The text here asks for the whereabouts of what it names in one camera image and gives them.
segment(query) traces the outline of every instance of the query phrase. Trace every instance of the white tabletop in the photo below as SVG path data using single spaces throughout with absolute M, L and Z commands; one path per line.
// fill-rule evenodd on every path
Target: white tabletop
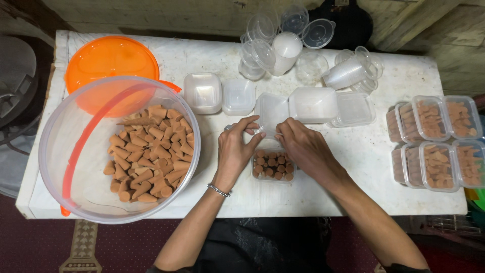
M 27 218 L 65 218 L 59 204 L 47 191 L 38 167 L 38 145 L 44 125 L 52 111 L 67 95 L 63 76 L 72 55 L 84 44 L 108 34 L 79 34 L 58 31 L 56 35 L 55 72 L 48 100 L 35 139 L 17 207 Z M 129 36 L 147 46 L 155 55 L 161 80 L 183 87 L 184 77 L 193 72 L 213 72 L 222 82 L 243 78 L 238 73 L 239 43 L 209 42 L 171 38 Z M 318 50 L 334 65 L 336 50 Z M 320 131 L 335 158 L 347 169 L 357 184 L 390 215 L 466 214 L 463 189 L 439 193 L 411 189 L 393 179 L 390 152 L 398 146 L 389 140 L 386 113 L 399 102 L 416 95 L 442 96 L 443 90 L 436 62 L 431 57 L 378 54 L 385 69 L 379 88 L 371 94 L 377 120 L 360 127 L 331 129 L 323 124 L 308 127 Z M 295 68 L 281 77 L 266 74 L 256 81 L 256 97 L 262 92 L 288 96 L 299 86 Z M 183 218 L 195 205 L 212 180 L 217 168 L 217 138 L 227 124 L 241 117 L 228 117 L 222 111 L 198 115 L 202 151 L 195 175 L 170 205 L 151 218 Z M 262 147 L 279 147 L 275 140 L 265 139 Z M 218 217 L 301 217 L 342 216 L 345 212 L 332 196 L 313 179 L 297 170 L 291 185 L 261 183 L 250 178 L 249 165 L 239 177 L 231 197 L 224 202 Z

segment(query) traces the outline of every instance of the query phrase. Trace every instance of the green object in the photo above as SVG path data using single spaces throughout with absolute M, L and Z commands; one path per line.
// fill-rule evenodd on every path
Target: green object
M 485 212 L 485 189 L 483 188 L 476 188 L 475 192 L 477 193 L 478 197 L 480 200 L 475 200 L 475 204 L 483 211 Z

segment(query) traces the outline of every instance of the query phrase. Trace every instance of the black object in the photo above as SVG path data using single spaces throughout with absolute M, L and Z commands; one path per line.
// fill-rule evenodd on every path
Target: black object
M 365 46 L 372 35 L 372 18 L 356 0 L 350 0 L 348 6 L 335 6 L 335 0 L 326 0 L 320 7 L 309 10 L 308 15 L 310 22 L 321 18 L 335 22 L 334 36 L 326 49 L 353 51 L 357 46 Z

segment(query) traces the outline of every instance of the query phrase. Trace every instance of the dark clothing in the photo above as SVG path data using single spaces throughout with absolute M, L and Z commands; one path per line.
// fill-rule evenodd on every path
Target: dark clothing
M 329 218 L 216 219 L 199 257 L 177 273 L 332 273 Z M 430 273 L 393 264 L 388 273 Z M 162 273 L 156 268 L 146 273 Z

